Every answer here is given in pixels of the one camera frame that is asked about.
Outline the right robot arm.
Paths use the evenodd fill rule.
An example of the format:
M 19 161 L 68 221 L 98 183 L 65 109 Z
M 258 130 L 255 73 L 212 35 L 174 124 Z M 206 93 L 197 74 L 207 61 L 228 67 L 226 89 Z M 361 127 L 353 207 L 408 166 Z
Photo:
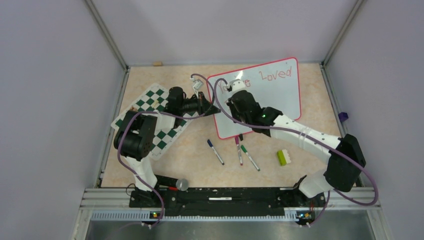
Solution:
M 307 206 L 316 195 L 333 189 L 350 192 L 366 165 L 360 144 L 351 134 L 339 137 L 314 130 L 280 110 L 261 107 L 246 90 L 234 93 L 226 105 L 237 122 L 256 133 L 297 145 L 326 164 L 326 169 L 306 175 L 294 185 L 293 200 L 299 206 Z

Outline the pink-framed whiteboard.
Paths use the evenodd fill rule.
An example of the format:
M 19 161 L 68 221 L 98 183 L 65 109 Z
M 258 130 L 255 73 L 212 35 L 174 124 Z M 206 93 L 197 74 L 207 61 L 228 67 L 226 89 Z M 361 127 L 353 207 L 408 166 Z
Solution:
M 290 57 L 214 74 L 207 79 L 213 87 L 220 78 L 225 79 L 228 83 L 241 80 L 245 84 L 246 90 L 253 95 L 261 107 L 275 108 L 290 119 L 298 120 L 302 116 L 298 65 L 298 60 Z M 219 81 L 215 89 L 214 105 L 218 106 L 216 104 L 218 100 L 230 114 L 230 109 L 225 101 L 231 94 L 225 89 L 225 83 Z M 221 140 L 253 132 L 251 128 L 234 123 L 222 112 L 213 116 L 217 136 Z

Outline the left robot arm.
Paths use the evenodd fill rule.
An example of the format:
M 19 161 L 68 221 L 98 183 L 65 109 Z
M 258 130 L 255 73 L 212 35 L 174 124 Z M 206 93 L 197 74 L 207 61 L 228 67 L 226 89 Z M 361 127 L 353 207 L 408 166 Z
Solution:
M 162 110 L 128 110 L 119 126 L 113 146 L 117 159 L 135 178 L 135 191 L 149 207 L 161 199 L 158 178 L 154 174 L 149 155 L 159 146 L 157 135 L 175 131 L 184 121 L 220 113 L 214 101 L 206 99 L 199 91 L 188 98 L 181 87 L 172 87 L 164 99 Z

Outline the black microphone silver head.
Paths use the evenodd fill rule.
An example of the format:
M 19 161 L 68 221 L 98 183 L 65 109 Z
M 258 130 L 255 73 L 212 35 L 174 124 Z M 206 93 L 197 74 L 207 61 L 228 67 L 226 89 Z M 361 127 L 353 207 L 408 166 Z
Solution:
M 189 181 L 185 178 L 173 178 L 163 175 L 155 175 L 157 184 L 160 186 L 176 188 L 179 191 L 186 191 L 189 188 Z

